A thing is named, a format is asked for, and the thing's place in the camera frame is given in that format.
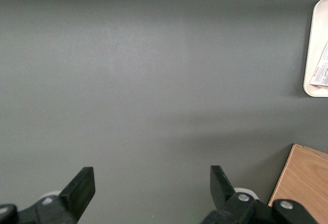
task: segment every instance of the gray table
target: gray table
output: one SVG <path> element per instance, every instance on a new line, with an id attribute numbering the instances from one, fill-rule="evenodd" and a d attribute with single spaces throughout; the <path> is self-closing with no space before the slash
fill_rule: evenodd
<path id="1" fill-rule="evenodd" d="M 0 202 L 93 166 L 81 224 L 199 223 L 210 165 L 268 201 L 292 143 L 328 152 L 318 1 L 0 0 Z"/>

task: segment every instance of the metal screw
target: metal screw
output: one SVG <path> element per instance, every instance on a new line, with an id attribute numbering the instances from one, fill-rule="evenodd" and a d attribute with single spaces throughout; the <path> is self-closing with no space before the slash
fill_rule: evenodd
<path id="1" fill-rule="evenodd" d="M 8 207 L 4 207 L 0 209 L 0 215 L 5 214 L 8 211 Z"/>
<path id="2" fill-rule="evenodd" d="M 291 210 L 294 207 L 290 202 L 287 201 L 281 201 L 280 206 L 288 210 Z"/>
<path id="3" fill-rule="evenodd" d="M 250 200 L 250 197 L 248 197 L 245 194 L 239 194 L 238 198 L 239 198 L 240 201 L 243 201 L 243 202 L 247 202 L 248 200 Z"/>
<path id="4" fill-rule="evenodd" d="M 43 205 L 48 205 L 52 202 L 52 199 L 50 197 L 47 197 L 45 200 L 42 201 Z"/>

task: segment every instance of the light wood panel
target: light wood panel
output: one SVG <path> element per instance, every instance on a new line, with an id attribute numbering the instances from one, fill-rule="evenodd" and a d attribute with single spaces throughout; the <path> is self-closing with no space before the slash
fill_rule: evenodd
<path id="1" fill-rule="evenodd" d="M 327 224 L 328 154 L 293 145 L 269 205 L 279 198 L 301 203 L 319 224 Z"/>

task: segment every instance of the black plastic part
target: black plastic part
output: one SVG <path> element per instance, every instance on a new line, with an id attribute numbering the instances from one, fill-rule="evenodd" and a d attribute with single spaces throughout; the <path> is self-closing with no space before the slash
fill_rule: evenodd
<path id="1" fill-rule="evenodd" d="M 0 205 L 0 224 L 12 224 L 17 221 L 15 205 Z"/>
<path id="2" fill-rule="evenodd" d="M 246 196 L 249 198 L 247 201 L 242 201 L 239 196 Z M 237 223 L 246 224 L 249 223 L 252 216 L 255 213 L 256 201 L 247 193 L 235 193 L 231 196 L 225 204 L 224 210 L 233 215 L 234 220 Z"/>
<path id="3" fill-rule="evenodd" d="M 210 189 L 217 210 L 222 209 L 226 201 L 235 194 L 235 189 L 220 166 L 211 166 Z"/>
<path id="4" fill-rule="evenodd" d="M 317 224 L 295 201 L 285 200 L 293 205 L 292 209 L 281 206 L 284 199 L 269 207 L 246 193 L 235 193 L 220 166 L 211 166 L 211 194 L 217 211 L 211 212 L 201 224 Z M 249 199 L 238 198 L 241 194 Z"/>
<path id="5" fill-rule="evenodd" d="M 292 209 L 286 209 L 281 202 L 291 203 Z M 317 224 L 309 212 L 296 201 L 289 199 L 277 199 L 272 204 L 274 215 L 278 221 L 284 224 Z"/>
<path id="6" fill-rule="evenodd" d="M 76 224 L 77 220 L 68 212 L 57 196 L 48 196 L 35 204 L 36 224 Z"/>
<path id="7" fill-rule="evenodd" d="M 274 218 L 272 208 L 260 200 L 256 200 L 255 214 L 250 221 L 251 224 L 279 224 Z"/>
<path id="8" fill-rule="evenodd" d="M 76 224 L 95 193 L 93 168 L 83 168 L 58 196 L 46 196 L 17 212 L 0 206 L 0 224 Z"/>
<path id="9" fill-rule="evenodd" d="M 62 190 L 59 198 L 67 210 L 79 220 L 95 193 L 92 167 L 84 167 Z"/>
<path id="10" fill-rule="evenodd" d="M 233 215 L 225 211 L 212 211 L 200 224 L 239 224 Z"/>

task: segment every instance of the wooden board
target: wooden board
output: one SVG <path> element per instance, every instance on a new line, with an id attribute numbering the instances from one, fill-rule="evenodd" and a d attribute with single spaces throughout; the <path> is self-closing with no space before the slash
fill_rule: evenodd
<path id="1" fill-rule="evenodd" d="M 327 224 L 328 154 L 293 145 L 269 205 L 279 198 L 301 203 L 319 224 Z"/>

